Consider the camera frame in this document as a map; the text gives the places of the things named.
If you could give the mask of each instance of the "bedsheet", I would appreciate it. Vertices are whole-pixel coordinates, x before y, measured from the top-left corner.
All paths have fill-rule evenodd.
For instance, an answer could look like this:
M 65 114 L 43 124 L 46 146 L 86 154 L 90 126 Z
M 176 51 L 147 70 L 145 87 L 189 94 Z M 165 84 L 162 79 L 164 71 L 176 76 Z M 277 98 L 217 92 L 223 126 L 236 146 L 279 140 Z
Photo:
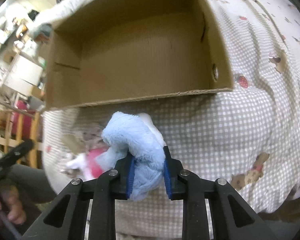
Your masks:
M 71 180 L 60 173 L 69 154 L 62 134 L 105 125 L 115 111 L 148 113 L 172 157 L 204 179 L 231 181 L 267 153 L 263 176 L 239 190 L 256 212 L 275 211 L 300 185 L 298 10 L 288 0 L 206 1 L 227 48 L 234 90 L 46 112 L 43 164 L 57 192 Z M 117 201 L 116 217 L 118 233 L 181 237 L 182 203 L 169 201 L 163 185 L 141 202 Z

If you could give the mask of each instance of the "blue gripper pad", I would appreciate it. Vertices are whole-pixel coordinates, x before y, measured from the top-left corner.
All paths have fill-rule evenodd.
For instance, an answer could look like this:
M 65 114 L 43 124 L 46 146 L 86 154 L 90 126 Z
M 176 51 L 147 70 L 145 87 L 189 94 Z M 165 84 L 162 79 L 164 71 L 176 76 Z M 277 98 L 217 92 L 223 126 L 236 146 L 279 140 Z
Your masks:
M 163 176 L 164 176 L 164 184 L 166 186 L 166 192 L 167 192 L 168 198 L 171 199 L 171 195 L 172 195 L 171 178 L 170 178 L 170 174 L 169 174 L 169 170 L 168 170 L 167 160 L 164 161 Z
M 133 181 L 134 181 L 134 157 L 131 159 L 131 164 L 130 168 L 128 171 L 128 176 L 127 176 L 127 198 L 129 199 L 132 193 L 132 188 L 133 188 Z

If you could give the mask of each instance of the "open cardboard box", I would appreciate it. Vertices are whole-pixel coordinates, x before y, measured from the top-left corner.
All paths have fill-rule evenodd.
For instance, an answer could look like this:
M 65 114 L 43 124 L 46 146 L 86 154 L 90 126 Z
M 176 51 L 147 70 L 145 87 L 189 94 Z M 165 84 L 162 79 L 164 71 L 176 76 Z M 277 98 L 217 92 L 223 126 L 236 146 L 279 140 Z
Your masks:
M 230 91 L 206 0 L 94 0 L 55 28 L 47 109 Z

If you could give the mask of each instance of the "silver screw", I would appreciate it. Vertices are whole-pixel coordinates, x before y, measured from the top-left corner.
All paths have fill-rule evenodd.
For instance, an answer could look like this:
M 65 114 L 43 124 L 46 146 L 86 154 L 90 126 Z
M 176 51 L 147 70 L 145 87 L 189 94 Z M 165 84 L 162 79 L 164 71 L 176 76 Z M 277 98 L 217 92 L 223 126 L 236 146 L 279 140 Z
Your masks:
M 188 170 L 181 170 L 181 171 L 180 171 L 180 174 L 181 174 L 182 176 L 188 176 L 188 175 L 190 174 L 190 171 L 188 171 Z
M 220 185 L 225 185 L 225 184 L 227 184 L 227 181 L 226 181 L 224 178 L 220 178 L 220 179 L 218 179 L 217 181 L 218 181 L 218 184 L 220 184 Z
M 109 171 L 108 171 L 108 174 L 109 174 L 110 176 L 115 176 L 115 175 L 118 174 L 118 171 L 117 171 L 117 170 L 109 170 Z
M 81 180 L 79 178 L 74 178 L 71 180 L 71 184 L 72 185 L 78 185 L 80 184 Z

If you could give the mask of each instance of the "bed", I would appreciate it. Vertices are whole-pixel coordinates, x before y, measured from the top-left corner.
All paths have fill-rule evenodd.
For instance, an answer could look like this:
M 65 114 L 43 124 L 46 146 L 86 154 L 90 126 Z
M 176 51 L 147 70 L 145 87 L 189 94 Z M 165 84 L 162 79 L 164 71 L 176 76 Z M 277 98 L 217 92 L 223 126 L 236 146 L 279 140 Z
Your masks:
M 263 176 L 239 190 L 256 212 L 275 211 L 300 187 L 300 13 L 289 0 L 207 1 L 234 90 L 46 112 L 42 159 L 56 192 L 71 180 L 61 173 L 70 156 L 61 136 L 105 126 L 115 111 L 149 114 L 172 157 L 204 179 L 230 182 L 267 153 Z M 181 237 L 182 203 L 169 201 L 163 184 L 141 202 L 117 201 L 116 216 L 118 233 Z

